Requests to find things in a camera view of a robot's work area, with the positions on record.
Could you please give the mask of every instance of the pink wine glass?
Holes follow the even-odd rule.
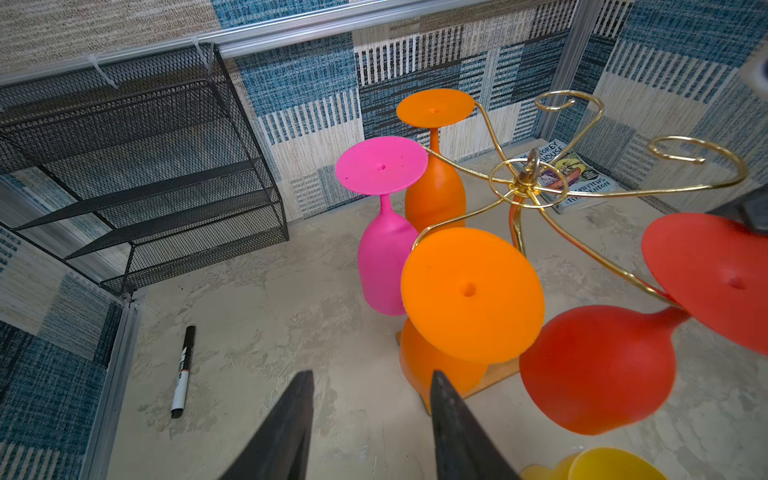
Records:
[[[385,315],[405,315],[400,276],[416,228],[392,210],[389,195],[413,185],[427,168],[421,145],[402,137],[378,137],[360,142],[336,162],[336,177],[353,192],[379,195],[381,210],[366,228],[357,252],[362,294]]]

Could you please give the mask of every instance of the black mesh shelf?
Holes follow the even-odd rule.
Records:
[[[13,230],[96,216],[111,231],[60,260],[129,243],[125,273],[101,282],[112,293],[288,240],[280,192],[212,45],[101,68],[117,88],[94,69],[0,88],[0,174],[38,168],[72,199]]]

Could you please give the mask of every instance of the yellow cup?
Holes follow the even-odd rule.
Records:
[[[571,455],[554,469],[530,465],[520,476],[522,480],[667,480],[643,458],[608,447]]]

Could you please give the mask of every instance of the marker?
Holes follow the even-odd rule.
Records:
[[[187,382],[190,379],[190,367],[192,366],[192,347],[194,346],[195,330],[194,325],[188,326],[187,332],[184,334],[184,347],[181,350],[174,402],[170,406],[170,417],[172,419],[179,418],[184,411],[184,400],[187,398]]]

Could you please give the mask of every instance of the gold metal rack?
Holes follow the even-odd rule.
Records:
[[[635,285],[637,288],[653,296],[654,298],[658,300],[662,300],[666,303],[669,303],[672,306],[682,309],[682,307],[678,305],[674,300],[672,300],[672,298],[666,292],[664,292],[663,290],[659,290],[655,286],[650,285],[645,280],[642,280],[641,278],[635,276],[634,274],[632,274],[622,266],[617,265],[616,263],[612,262],[606,257],[603,257],[597,251],[590,248],[587,244],[585,244],[578,238],[571,235],[569,232],[563,229],[563,227],[561,227],[557,222],[554,221],[554,219],[550,216],[549,212],[547,212],[546,209],[548,207],[552,207],[554,205],[559,204],[560,202],[562,202],[568,197],[640,197],[640,196],[646,196],[646,195],[674,194],[674,193],[680,193],[680,192],[693,192],[698,190],[712,190],[716,188],[732,187],[733,185],[739,184],[746,179],[746,175],[747,175],[746,164],[734,152],[728,150],[725,147],[721,147],[718,144],[701,140],[698,138],[694,138],[694,137],[664,135],[661,137],[656,137],[648,142],[648,146],[647,146],[648,150],[656,157],[662,160],[689,162],[694,165],[701,165],[706,162],[706,159],[704,157],[683,157],[680,155],[666,154],[662,152],[659,148],[659,145],[664,143],[665,141],[681,141],[684,143],[705,147],[707,149],[715,151],[718,154],[721,154],[724,157],[728,158],[728,160],[730,160],[730,162],[737,169],[736,176],[733,178],[730,178],[729,180],[721,181],[715,184],[690,185],[688,187],[618,191],[618,192],[610,192],[605,194],[570,191],[568,189],[568,181],[566,180],[563,173],[560,172],[559,169],[555,167],[555,165],[602,118],[603,113],[605,112],[605,106],[603,105],[603,102],[599,98],[590,94],[586,94],[583,91],[576,91],[576,90],[555,90],[555,91],[545,92],[536,97],[535,99],[536,106],[543,111],[555,112],[555,111],[563,110],[565,108],[569,108],[570,106],[576,103],[576,100],[573,98],[569,98],[568,101],[566,101],[564,104],[558,105],[558,106],[549,106],[542,103],[542,100],[544,100],[545,98],[552,98],[557,95],[568,95],[571,97],[576,97],[576,98],[581,98],[587,101],[591,101],[598,106],[598,114],[595,115],[594,119],[592,119],[592,121],[589,122],[589,124],[584,128],[584,130],[580,131],[577,135],[574,136],[573,140],[571,140],[571,142],[562,150],[562,152],[560,152],[560,154],[558,154],[557,157],[555,157],[551,161],[551,163],[541,161],[537,148],[534,148],[533,150],[531,150],[527,158],[507,158],[507,156],[504,154],[504,151],[502,150],[502,146],[498,142],[496,133],[493,130],[493,126],[491,125],[491,122],[488,119],[488,114],[485,112],[485,109],[483,108],[483,106],[480,105],[478,102],[475,102],[475,106],[480,110],[480,113],[482,114],[485,120],[485,126],[488,128],[488,132],[491,135],[491,140],[493,141],[496,152],[498,153],[499,157],[502,159],[502,161],[499,164],[497,164],[488,175],[471,170],[467,167],[463,167],[462,165],[459,165],[456,162],[451,161],[448,158],[444,157],[440,153],[433,151],[430,148],[424,147],[424,149],[429,154],[446,162],[447,164],[453,166],[457,170],[460,170],[466,174],[470,174],[473,177],[487,180],[488,185],[491,187],[491,190],[493,190],[493,193],[498,197],[498,199],[491,202],[488,205],[485,205],[482,208],[479,208],[475,211],[461,215],[460,217],[452,218],[451,220],[446,220],[444,222],[440,222],[435,225],[431,225],[430,227],[427,227],[416,238],[416,240],[413,243],[413,248],[416,248],[416,246],[419,245],[419,242],[437,227],[442,227],[449,223],[474,217],[475,215],[479,215],[484,212],[487,212],[488,210],[495,208],[503,203],[507,203],[511,205],[510,214],[509,214],[509,227],[512,233],[512,243],[525,255],[525,244],[523,242],[520,213],[522,212],[523,208],[535,208],[535,209],[538,209],[538,212],[547,221],[547,223],[549,223],[549,225],[552,228],[554,228],[555,231],[557,231],[561,236],[563,236],[563,238],[573,243],[581,251],[583,251],[593,259],[595,259],[602,266],[605,266],[611,272],[616,273],[618,276],[622,277],[627,282],[631,283],[632,285]],[[518,173],[516,169],[512,167],[513,164],[517,164],[517,163],[525,164],[522,170],[520,171],[520,173]],[[497,172],[504,167],[507,167],[507,169],[511,173],[511,176],[512,176],[511,179],[504,179],[504,178],[499,178],[495,176]],[[560,182],[562,184],[562,188],[560,190],[543,187],[538,183],[538,175],[541,172],[542,168],[552,171],[554,174],[556,174],[559,177]],[[505,184],[508,188],[508,192],[503,194],[502,192],[498,191],[495,184]],[[542,192],[557,194],[558,198],[556,198],[554,201],[550,202],[549,204],[542,204],[541,201],[538,199],[538,195],[541,194]]]

